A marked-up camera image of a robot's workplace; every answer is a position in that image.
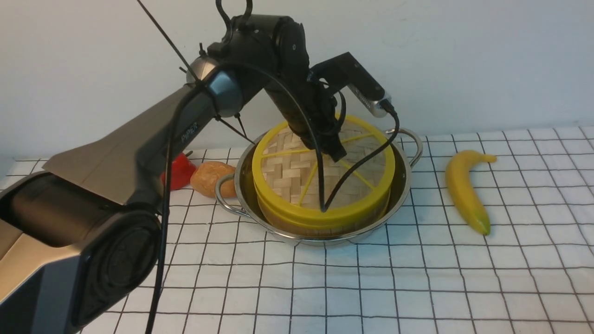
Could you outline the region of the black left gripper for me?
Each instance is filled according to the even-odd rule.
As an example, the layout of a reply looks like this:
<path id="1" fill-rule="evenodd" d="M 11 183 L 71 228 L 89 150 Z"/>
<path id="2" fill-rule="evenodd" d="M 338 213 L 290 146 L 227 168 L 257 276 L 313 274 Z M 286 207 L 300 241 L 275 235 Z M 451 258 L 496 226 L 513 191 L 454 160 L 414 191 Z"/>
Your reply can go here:
<path id="1" fill-rule="evenodd" d="M 265 87 L 267 95 L 274 102 L 288 122 L 291 131 L 303 144 L 313 144 L 316 137 L 323 154 L 333 161 L 346 155 L 339 137 L 339 121 L 335 117 L 337 106 L 319 81 L 311 81 L 309 65 L 277 65 L 274 76 L 288 87 L 285 91 L 277 82 Z"/>

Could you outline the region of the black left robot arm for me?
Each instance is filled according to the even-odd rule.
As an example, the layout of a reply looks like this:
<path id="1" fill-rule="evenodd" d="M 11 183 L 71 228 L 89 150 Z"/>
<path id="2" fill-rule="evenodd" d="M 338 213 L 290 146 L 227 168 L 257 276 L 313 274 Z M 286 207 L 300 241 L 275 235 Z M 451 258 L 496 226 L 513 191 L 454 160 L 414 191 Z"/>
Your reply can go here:
<path id="1" fill-rule="evenodd" d="M 138 287 L 163 258 L 170 161 L 260 91 L 308 148 L 345 156 L 303 25 L 249 13 L 224 20 L 223 40 L 201 51 L 180 89 L 1 193 L 3 334 L 74 334 Z"/>

